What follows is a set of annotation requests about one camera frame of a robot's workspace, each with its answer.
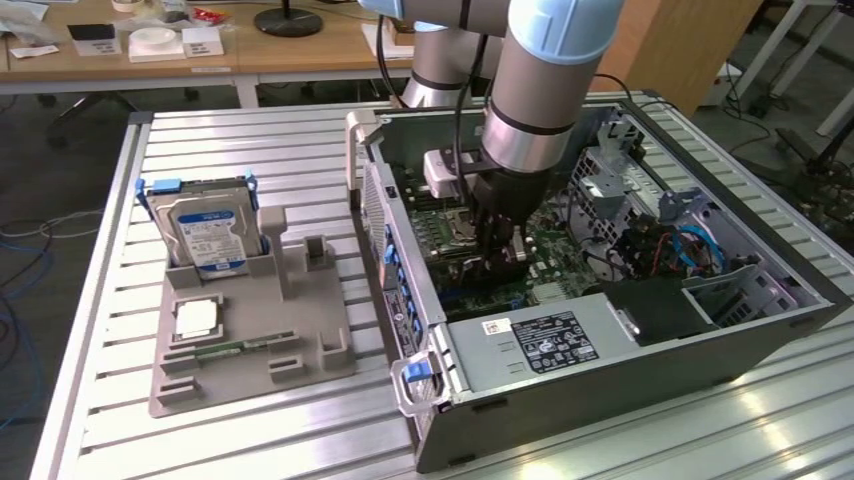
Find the red cable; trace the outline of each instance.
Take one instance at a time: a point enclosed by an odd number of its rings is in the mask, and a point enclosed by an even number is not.
[[[658,248],[656,249],[656,257],[653,258],[653,273],[650,273],[652,275],[656,275],[656,272],[658,271],[658,259],[662,255],[662,247],[665,246],[665,239],[670,236],[670,233],[666,233],[665,235],[662,235],[662,238],[658,239]]]

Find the black lamp base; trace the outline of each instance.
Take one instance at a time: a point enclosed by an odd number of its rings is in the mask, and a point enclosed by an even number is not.
[[[277,37],[307,37],[323,30],[323,19],[298,8],[291,9],[286,18],[285,10],[274,8],[255,15],[255,28]]]

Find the chair leg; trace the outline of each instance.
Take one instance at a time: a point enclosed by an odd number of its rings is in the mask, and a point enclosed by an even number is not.
[[[57,137],[59,129],[71,122],[83,112],[86,112],[90,108],[93,108],[98,102],[106,99],[106,95],[103,92],[90,93],[86,97],[83,97],[78,102],[71,106],[69,110],[66,110],[59,117],[54,119],[51,125],[49,125],[49,137]]]
[[[122,95],[119,92],[110,92],[109,94],[110,100],[117,102],[119,106],[122,106],[129,112],[139,112],[139,108],[137,105],[131,103],[131,101]]]

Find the blue latch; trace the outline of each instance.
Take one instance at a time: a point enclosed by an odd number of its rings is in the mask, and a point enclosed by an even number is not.
[[[163,180],[155,180],[155,184],[151,186],[151,193],[162,195],[165,193],[179,193],[182,191],[181,178],[165,178]]]
[[[431,376],[433,370],[430,369],[430,362],[427,360],[403,367],[403,379],[406,383],[429,380]]]
[[[386,247],[386,255],[385,255],[386,265],[389,265],[394,259],[395,259],[395,246],[389,245],[389,247]]]
[[[253,174],[253,170],[246,171],[246,186],[250,188],[250,201],[253,202],[253,210],[258,211],[258,178]]]
[[[139,200],[139,204],[143,206],[146,211],[149,212],[149,218],[155,219],[154,213],[151,213],[151,207],[149,206],[149,199],[146,198],[146,180],[142,178],[137,179],[137,200]]]

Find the black cable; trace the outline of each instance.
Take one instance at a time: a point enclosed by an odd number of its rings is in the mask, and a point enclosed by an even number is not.
[[[383,76],[383,83],[386,84],[386,90],[403,108],[410,108],[406,104],[395,88],[391,85],[391,76],[389,75],[389,66],[386,65],[386,52],[383,50],[383,24],[386,23],[386,16],[381,15],[377,19],[377,62],[379,63],[379,73]]]
[[[669,107],[674,108],[677,111],[680,111],[680,107],[677,107],[673,103],[670,103],[668,100],[656,100],[653,102],[646,102],[642,103],[641,105],[638,105],[638,108],[641,110],[644,110],[646,107],[649,107],[650,105],[668,105]]]
[[[490,79],[490,84],[486,86],[486,93],[484,94],[484,106],[490,106],[490,98],[493,98],[493,86],[496,85],[496,77]]]
[[[733,148],[730,148],[728,150],[728,152],[730,153],[730,155],[733,155],[736,153],[737,150],[740,150],[741,148],[746,147],[748,145],[750,145],[752,143],[757,143],[761,142],[764,140],[768,140],[769,138],[773,137],[772,131],[768,129],[768,127],[765,125],[762,125],[761,123],[748,119],[744,117],[744,110],[742,110],[742,99],[738,96],[738,90],[736,89],[736,83],[733,82],[733,72],[730,71],[730,62],[728,60],[726,62],[726,76],[728,76],[728,80],[730,82],[730,92],[726,94],[726,101],[728,101],[728,106],[724,107],[724,113],[734,118],[736,120],[738,120],[740,122],[745,122],[749,123],[750,125],[754,125],[757,127],[760,127],[762,129],[762,136],[753,138],[742,143],[740,143],[738,145],[736,145]]]
[[[13,225],[18,225],[21,223],[25,224],[33,224],[33,223],[38,223],[41,225],[41,229],[43,229],[49,235],[47,240],[45,241],[45,246],[42,247],[42,253],[39,255],[37,255],[34,257],[34,259],[30,261],[30,263],[25,266],[25,268],[22,268],[18,273],[15,275],[13,275],[8,279],[6,279],[3,281],[3,283],[0,283],[0,289],[6,288],[18,277],[21,277],[25,273],[27,273],[30,271],[30,269],[33,267],[37,266],[37,264],[39,263],[39,260],[42,260],[42,258],[47,255],[50,249],[51,249],[51,243],[54,242],[54,228],[51,227],[51,224],[49,222],[46,222],[45,220],[35,220],[35,219],[29,219],[29,220],[14,220],[11,222],[4,223],[3,225],[0,225],[0,231],[6,232],[7,228],[11,227]]]
[[[10,104],[6,107],[0,107],[0,115],[3,115],[15,106],[17,102],[18,95],[13,95],[13,101],[10,101]]]
[[[481,40],[478,41],[478,50],[476,51],[476,60],[472,63],[469,80],[466,80],[464,89],[460,91],[460,96],[457,97],[457,107],[454,108],[454,169],[457,170],[457,188],[460,188],[460,194],[464,198],[465,205],[470,205],[470,199],[469,199],[469,188],[466,186],[466,178],[464,175],[464,159],[462,159],[464,105],[466,104],[466,94],[469,93],[472,84],[474,83],[476,77],[481,72],[481,66],[484,65],[484,55],[486,53],[486,44],[489,40],[490,40],[489,35],[481,35]]]
[[[0,302],[3,302],[3,305],[6,306],[6,309],[10,312],[10,329],[14,332],[13,335],[13,350],[10,350],[10,355],[6,357],[6,359],[3,360],[3,363],[0,363],[0,372],[3,372],[3,370],[6,370],[6,367],[10,366],[10,363],[13,363],[13,359],[15,358],[15,354],[18,353],[18,348],[21,346],[22,343],[22,332],[18,328],[18,316],[15,315],[15,309],[13,308],[13,305],[10,304],[10,301],[6,298],[6,295],[3,295],[3,292],[0,292]]]
[[[624,89],[624,92],[626,92],[626,96],[629,97],[629,101],[632,103],[634,103],[636,99],[632,97],[632,91],[629,90],[629,87],[626,86],[626,82],[624,82],[614,75],[609,75],[608,73],[597,73],[596,76],[600,77],[600,78],[608,78],[609,80],[613,80],[614,82],[617,82],[620,84],[620,87]]]

